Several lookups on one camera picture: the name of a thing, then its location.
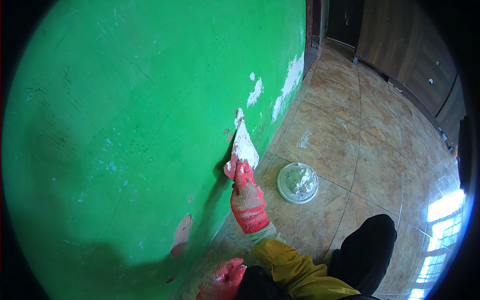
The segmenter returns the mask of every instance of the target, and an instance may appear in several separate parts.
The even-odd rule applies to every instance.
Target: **gloved hand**
[[[218,264],[205,274],[204,280],[198,285],[200,293],[196,300],[232,300],[237,295],[246,266],[240,265],[243,258],[233,258]]]
[[[233,215],[244,233],[254,233],[265,228],[270,222],[264,211],[264,192],[253,180],[248,163],[237,163],[235,183],[232,185],[230,204]]]

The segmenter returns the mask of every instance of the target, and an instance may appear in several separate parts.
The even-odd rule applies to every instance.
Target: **hand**
[[[238,162],[232,185],[230,204],[233,215],[244,233],[254,233],[265,228],[270,222],[264,211],[264,192],[255,184],[253,172],[248,163]]]
[[[240,265],[243,258],[233,258],[218,264],[205,274],[204,280],[198,285],[200,292],[196,300],[233,300],[237,295],[246,266]]]

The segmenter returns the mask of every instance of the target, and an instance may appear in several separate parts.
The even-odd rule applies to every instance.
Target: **yellow sleeve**
[[[295,300],[336,300],[360,294],[340,279],[327,276],[325,264],[314,265],[310,255],[300,255],[279,240],[262,241],[252,254],[272,267],[273,280]]]

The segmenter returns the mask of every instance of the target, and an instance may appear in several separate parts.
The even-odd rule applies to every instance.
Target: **wooden cabinet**
[[[447,136],[458,134],[450,125],[457,123],[453,118],[458,119],[463,107],[463,100],[452,94],[455,62],[415,0],[365,0],[355,57],[389,76],[435,128],[448,123],[442,127]],[[459,80],[457,85],[456,92],[461,90]],[[453,116],[443,109],[447,99]]]

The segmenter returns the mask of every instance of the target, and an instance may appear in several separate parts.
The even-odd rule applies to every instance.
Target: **green wall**
[[[302,0],[51,9],[16,71],[1,154],[15,233],[53,299],[165,299],[180,286],[229,210],[234,109],[263,153],[300,87],[304,25]]]

